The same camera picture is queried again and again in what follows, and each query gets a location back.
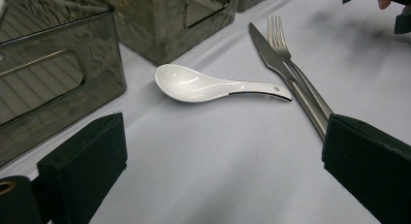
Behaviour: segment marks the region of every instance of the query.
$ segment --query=fork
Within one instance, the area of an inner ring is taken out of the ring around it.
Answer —
[[[269,16],[268,19],[269,26],[269,44],[272,49],[278,54],[278,56],[285,62],[290,68],[294,69],[295,73],[300,77],[303,85],[308,89],[308,94],[314,99],[318,106],[323,111],[324,115],[329,118],[332,114],[332,109],[310,82],[310,80],[305,76],[302,70],[291,61],[291,53],[288,51],[287,44],[285,42],[284,31],[282,29],[280,16]]]

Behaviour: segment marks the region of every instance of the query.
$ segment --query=white tablecloth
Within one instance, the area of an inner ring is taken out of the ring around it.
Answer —
[[[267,0],[174,63],[228,80],[284,85],[248,34],[282,17],[289,50],[332,109],[411,144],[411,35],[394,35],[395,3]],[[378,223],[326,170],[322,141],[298,101],[237,95],[185,104],[163,94],[155,66],[120,46],[128,90],[0,172],[36,162],[92,120],[123,112],[128,167],[91,223]]]

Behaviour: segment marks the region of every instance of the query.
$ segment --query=white ceramic spoon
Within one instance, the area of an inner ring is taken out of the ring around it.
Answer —
[[[189,103],[214,100],[239,93],[260,93],[292,101],[290,91],[270,83],[221,80],[189,68],[166,64],[157,68],[155,80],[160,89],[170,97]]]

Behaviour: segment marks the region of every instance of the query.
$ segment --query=knife blade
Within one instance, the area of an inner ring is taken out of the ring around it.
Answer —
[[[322,110],[311,100],[254,24],[249,24],[249,30],[251,38],[267,67],[276,72],[284,80],[286,85],[290,88],[292,93],[302,105],[308,117],[311,119],[311,122],[317,129],[321,139],[324,140],[326,137],[328,119]]]
[[[254,25],[250,23],[249,26],[251,37],[267,66],[277,73],[284,70],[267,40]],[[293,78],[285,80],[287,73],[279,75],[293,87]],[[308,99],[305,104],[305,100],[301,102],[299,98],[303,95],[299,91],[296,93],[304,109],[310,106]],[[332,113],[325,126],[324,168],[380,222],[411,223],[411,146],[348,116]]]

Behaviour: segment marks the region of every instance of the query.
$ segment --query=spoon bowl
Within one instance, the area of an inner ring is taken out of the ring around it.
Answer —
[[[240,93],[259,93],[292,101],[290,91],[279,85],[253,81],[221,80],[189,68],[166,64],[157,68],[155,80],[168,96],[182,102],[199,103]]]

